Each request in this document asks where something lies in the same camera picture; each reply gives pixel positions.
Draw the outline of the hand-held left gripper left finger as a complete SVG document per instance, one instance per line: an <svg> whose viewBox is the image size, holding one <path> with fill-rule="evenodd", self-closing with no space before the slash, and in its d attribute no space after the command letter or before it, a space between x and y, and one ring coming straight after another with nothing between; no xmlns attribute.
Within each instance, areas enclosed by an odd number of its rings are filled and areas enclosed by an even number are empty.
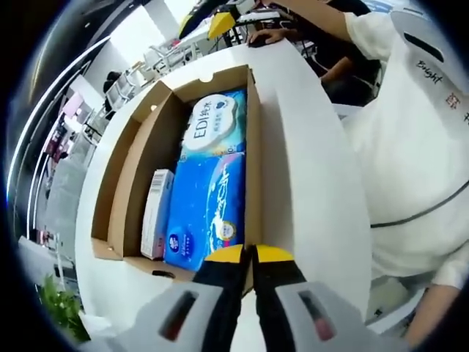
<svg viewBox="0 0 469 352"><path fill-rule="evenodd" d="M245 248L206 257L191 281L174 282L145 304L133 326L80 351L229 351L245 287Z"/></svg>

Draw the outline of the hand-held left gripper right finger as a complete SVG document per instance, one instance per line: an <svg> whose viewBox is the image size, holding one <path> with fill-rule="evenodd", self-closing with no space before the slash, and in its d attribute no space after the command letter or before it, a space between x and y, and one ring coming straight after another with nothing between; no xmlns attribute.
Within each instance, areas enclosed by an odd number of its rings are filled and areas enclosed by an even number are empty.
<svg viewBox="0 0 469 352"><path fill-rule="evenodd" d="M256 313L268 351L408 351L368 329L360 311L327 285L310 282L278 247L251 247Z"/></svg>

